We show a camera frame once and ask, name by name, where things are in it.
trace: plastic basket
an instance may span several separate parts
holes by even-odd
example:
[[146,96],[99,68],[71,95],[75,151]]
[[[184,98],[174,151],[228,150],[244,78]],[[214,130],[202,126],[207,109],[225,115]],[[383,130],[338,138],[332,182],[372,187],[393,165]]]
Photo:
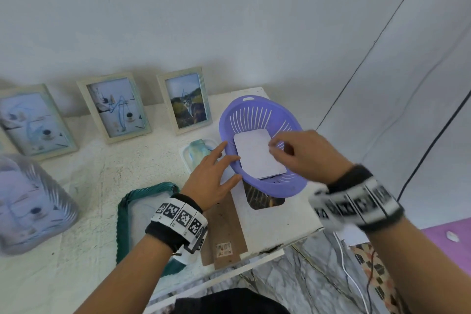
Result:
[[[272,138],[279,132],[302,129],[290,111],[268,98],[255,95],[239,97],[229,104],[219,121],[221,139],[227,141],[226,154],[237,155],[234,134],[262,128],[266,128]],[[283,143],[277,146],[284,148]],[[307,184],[306,179],[290,170],[285,174],[258,180],[244,172],[239,161],[233,162],[231,167],[247,183],[276,198],[294,196]]]

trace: brown cardboard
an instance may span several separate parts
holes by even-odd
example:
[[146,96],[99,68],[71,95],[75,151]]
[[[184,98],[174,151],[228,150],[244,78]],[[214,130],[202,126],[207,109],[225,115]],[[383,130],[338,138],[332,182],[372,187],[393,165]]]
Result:
[[231,193],[204,216],[208,219],[208,235],[201,248],[203,265],[214,263],[215,269],[221,269],[239,262],[248,249]]

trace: marble pattern surface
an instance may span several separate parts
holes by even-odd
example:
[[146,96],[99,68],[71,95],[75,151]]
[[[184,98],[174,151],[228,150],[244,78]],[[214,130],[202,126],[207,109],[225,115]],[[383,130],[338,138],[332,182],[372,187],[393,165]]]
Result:
[[[363,293],[366,293],[366,276],[359,264],[348,255],[347,251],[350,249],[343,246],[343,251],[347,271],[362,288]],[[318,233],[288,246],[285,248],[284,256],[199,292],[194,297],[202,297],[229,288],[249,288],[283,304],[293,314],[366,313],[357,289],[351,280],[347,280],[342,270],[340,249],[333,234],[329,233]],[[384,304],[374,296],[376,294],[372,293],[374,300],[372,313],[387,313]]]

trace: barcode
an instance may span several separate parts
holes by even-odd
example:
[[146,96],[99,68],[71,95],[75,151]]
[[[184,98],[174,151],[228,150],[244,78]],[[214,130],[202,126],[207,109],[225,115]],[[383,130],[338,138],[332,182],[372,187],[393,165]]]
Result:
[[216,258],[232,255],[231,242],[219,243],[216,245]]

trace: wooden picture frame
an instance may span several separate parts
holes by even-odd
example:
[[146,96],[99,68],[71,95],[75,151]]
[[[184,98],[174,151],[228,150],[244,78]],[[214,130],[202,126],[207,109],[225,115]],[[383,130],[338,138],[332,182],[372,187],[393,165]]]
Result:
[[77,85],[108,144],[152,132],[132,73],[86,78],[77,81]]
[[157,81],[175,134],[189,132],[212,123],[202,67],[158,75]]
[[1,90],[0,123],[5,152],[40,161],[78,149],[44,84]]

